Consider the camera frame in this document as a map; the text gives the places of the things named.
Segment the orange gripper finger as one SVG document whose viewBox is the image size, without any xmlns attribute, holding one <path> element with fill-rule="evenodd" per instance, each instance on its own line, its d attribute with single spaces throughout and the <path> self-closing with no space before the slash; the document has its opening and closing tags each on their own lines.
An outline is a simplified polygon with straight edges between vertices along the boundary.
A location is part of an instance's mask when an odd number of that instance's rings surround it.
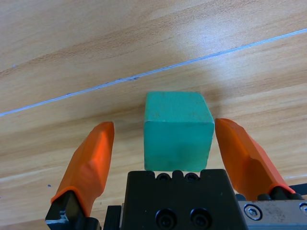
<svg viewBox="0 0 307 230">
<path fill-rule="evenodd" d="M 74 152 L 45 218 L 51 230 L 101 229 L 90 214 L 106 186 L 114 135 L 113 122 L 100 123 Z"/>
<path fill-rule="evenodd" d="M 236 122 L 217 118 L 215 133 L 233 188 L 247 200 L 301 200 L 265 150 Z"/>
</svg>

